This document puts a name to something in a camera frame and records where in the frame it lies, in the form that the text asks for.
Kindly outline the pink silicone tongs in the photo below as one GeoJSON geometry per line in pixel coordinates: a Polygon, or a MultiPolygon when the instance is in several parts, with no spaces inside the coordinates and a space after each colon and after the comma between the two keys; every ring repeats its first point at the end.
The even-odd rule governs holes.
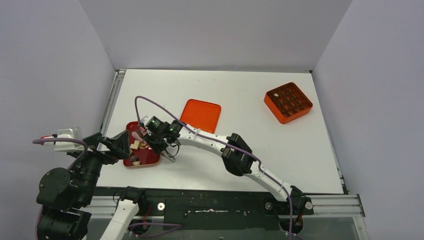
{"type": "MultiPolygon", "coordinates": [[[[148,145],[150,147],[150,145],[139,135],[139,133],[137,131],[133,131],[131,133],[131,135],[138,141],[140,141],[141,143],[148,145]]],[[[168,153],[160,153],[161,157],[164,157],[165,159],[169,160],[171,163],[175,163],[176,159],[173,156],[170,156],[168,153]]]]}

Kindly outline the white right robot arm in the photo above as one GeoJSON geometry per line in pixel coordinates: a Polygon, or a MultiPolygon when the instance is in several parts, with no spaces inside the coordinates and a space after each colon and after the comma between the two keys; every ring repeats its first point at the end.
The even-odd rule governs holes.
{"type": "Polygon", "coordinates": [[[253,155],[241,136],[233,133],[220,136],[185,124],[180,120],[171,123],[156,116],[145,116],[138,121],[141,138],[157,153],[166,153],[169,147],[191,146],[219,156],[225,169],[232,175],[247,177],[267,190],[282,209],[289,214],[311,215],[313,204],[296,186],[283,181],[262,161],[253,155]]]}

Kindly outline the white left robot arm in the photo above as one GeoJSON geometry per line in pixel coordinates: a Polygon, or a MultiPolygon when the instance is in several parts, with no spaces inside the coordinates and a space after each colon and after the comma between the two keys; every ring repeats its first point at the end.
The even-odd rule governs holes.
{"type": "Polygon", "coordinates": [[[130,133],[109,138],[100,132],[79,139],[74,133],[53,134],[33,144],[54,146],[75,158],[67,168],[56,167],[41,178],[36,202],[41,205],[36,225],[38,240],[85,240],[92,214],[82,208],[92,202],[101,170],[130,156],[130,133]]]}

